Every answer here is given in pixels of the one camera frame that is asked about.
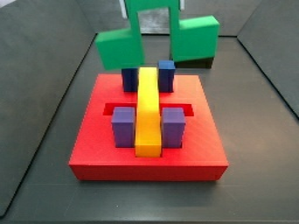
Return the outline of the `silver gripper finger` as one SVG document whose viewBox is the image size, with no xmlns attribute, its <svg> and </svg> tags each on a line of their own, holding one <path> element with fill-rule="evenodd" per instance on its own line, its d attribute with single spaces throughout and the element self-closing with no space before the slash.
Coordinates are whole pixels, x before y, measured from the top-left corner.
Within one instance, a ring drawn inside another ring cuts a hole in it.
<svg viewBox="0 0 299 224">
<path fill-rule="evenodd" d="M 180 11 L 184 10 L 184 0 L 180 0 Z"/>
<path fill-rule="evenodd" d="M 119 4 L 120 4 L 120 11 L 122 11 L 123 19 L 127 19 L 127 4 L 126 4 L 126 0 L 119 0 Z"/>
</svg>

